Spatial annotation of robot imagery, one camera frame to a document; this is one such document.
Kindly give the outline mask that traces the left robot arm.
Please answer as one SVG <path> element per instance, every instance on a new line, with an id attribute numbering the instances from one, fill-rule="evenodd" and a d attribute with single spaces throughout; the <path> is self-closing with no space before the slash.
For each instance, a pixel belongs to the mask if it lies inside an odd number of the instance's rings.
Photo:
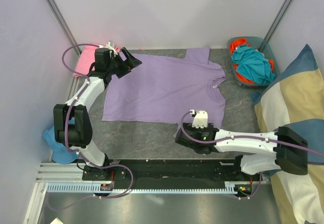
<path id="1" fill-rule="evenodd" d="M 117 52 L 111 46 L 96 46 L 94 61 L 87 72 L 75 72 L 85 79 L 82 87 L 66 103 L 57 104 L 53 109 L 55 140 L 85 162 L 84 181 L 111 181 L 115 168 L 93 141 L 88 110 L 113 76 L 121 78 L 141 64 L 126 48 Z"/>

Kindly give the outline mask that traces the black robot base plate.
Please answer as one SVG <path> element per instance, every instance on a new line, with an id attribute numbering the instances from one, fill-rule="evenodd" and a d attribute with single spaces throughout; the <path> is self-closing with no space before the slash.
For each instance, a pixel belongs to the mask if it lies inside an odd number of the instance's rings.
<path id="1" fill-rule="evenodd" d="M 117 187 L 135 188 L 223 188 L 226 182 L 258 182 L 259 174 L 248 175 L 234 166 L 234 159 L 121 159 L 110 168 L 84 166 L 84 181 L 113 181 Z"/>

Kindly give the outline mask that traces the purple t shirt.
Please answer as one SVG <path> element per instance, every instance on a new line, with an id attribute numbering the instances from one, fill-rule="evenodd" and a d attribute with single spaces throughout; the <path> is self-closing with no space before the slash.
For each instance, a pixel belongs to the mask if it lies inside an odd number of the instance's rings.
<path id="1" fill-rule="evenodd" d="M 187 49 L 185 58 L 135 54 L 142 64 L 107 88 L 104 121 L 176 124 L 189 110 L 205 110 L 220 128 L 226 100 L 219 85 L 226 79 L 221 65 L 209 60 L 210 48 Z"/>

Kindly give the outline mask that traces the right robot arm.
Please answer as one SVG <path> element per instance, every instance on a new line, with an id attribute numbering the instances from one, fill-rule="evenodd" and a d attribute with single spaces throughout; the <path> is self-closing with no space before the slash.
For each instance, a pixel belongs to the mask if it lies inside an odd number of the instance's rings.
<path id="1" fill-rule="evenodd" d="M 307 141 L 284 126 L 266 133 L 241 133 L 218 129 L 211 123 L 203 128 L 184 123 L 175 135 L 175 142 L 198 154 L 240 152 L 231 171 L 240 181 L 271 170 L 308 174 Z"/>

